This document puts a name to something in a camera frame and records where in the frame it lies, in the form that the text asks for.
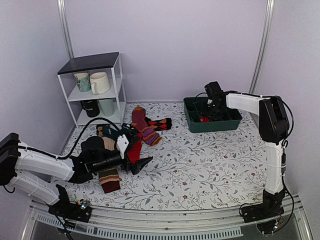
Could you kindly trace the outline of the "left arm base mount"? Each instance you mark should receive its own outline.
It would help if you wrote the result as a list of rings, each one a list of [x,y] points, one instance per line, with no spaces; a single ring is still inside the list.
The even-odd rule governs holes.
[[[49,205],[48,212],[52,215],[62,217],[64,220],[67,219],[88,223],[92,214],[90,202],[81,199],[76,203],[72,203],[70,202],[66,189],[59,184],[57,184],[56,187],[59,193],[58,202]]]

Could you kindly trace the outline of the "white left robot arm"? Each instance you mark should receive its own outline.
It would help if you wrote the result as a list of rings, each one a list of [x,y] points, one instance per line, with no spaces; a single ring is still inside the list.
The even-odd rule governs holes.
[[[60,185],[52,185],[33,173],[42,173],[66,182],[82,184],[93,179],[93,175],[109,168],[123,166],[136,175],[152,161],[152,157],[130,160],[129,149],[135,139],[120,135],[114,150],[105,148],[104,140],[91,136],[81,143],[79,156],[56,156],[41,151],[19,140],[17,133],[8,134],[0,142],[0,184],[20,189],[30,196],[41,199],[63,216],[74,213],[67,191]]]

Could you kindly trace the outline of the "red sock pair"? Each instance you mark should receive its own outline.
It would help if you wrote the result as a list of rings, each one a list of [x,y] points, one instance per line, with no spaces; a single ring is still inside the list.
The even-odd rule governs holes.
[[[199,119],[201,123],[208,123],[211,121],[207,116],[203,116],[203,115],[201,115]]]

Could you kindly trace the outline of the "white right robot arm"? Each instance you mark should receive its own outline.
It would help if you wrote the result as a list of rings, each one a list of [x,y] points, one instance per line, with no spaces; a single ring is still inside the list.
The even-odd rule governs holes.
[[[285,148],[291,129],[285,103],[279,96],[223,91],[217,81],[208,83],[204,89],[208,100],[202,111],[211,119],[222,117],[227,109],[242,110],[258,116],[258,132],[265,144],[267,160],[267,179],[258,213],[262,218],[269,218],[278,210],[286,192],[283,183],[286,171]]]

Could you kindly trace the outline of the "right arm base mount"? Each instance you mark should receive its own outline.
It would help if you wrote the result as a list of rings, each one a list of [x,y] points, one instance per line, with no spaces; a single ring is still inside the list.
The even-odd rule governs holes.
[[[282,200],[286,194],[289,195],[292,206],[288,219],[284,221],[283,214],[285,211],[282,205]],[[257,226],[258,230],[263,235],[272,235],[282,230],[289,223],[294,213],[294,208],[294,197],[286,188],[284,188],[276,194],[271,194],[266,190],[263,190],[262,203],[252,204],[245,202],[239,207],[238,212],[245,223],[266,220],[271,217],[278,217],[277,220],[273,221],[273,225],[264,222],[259,223]]]

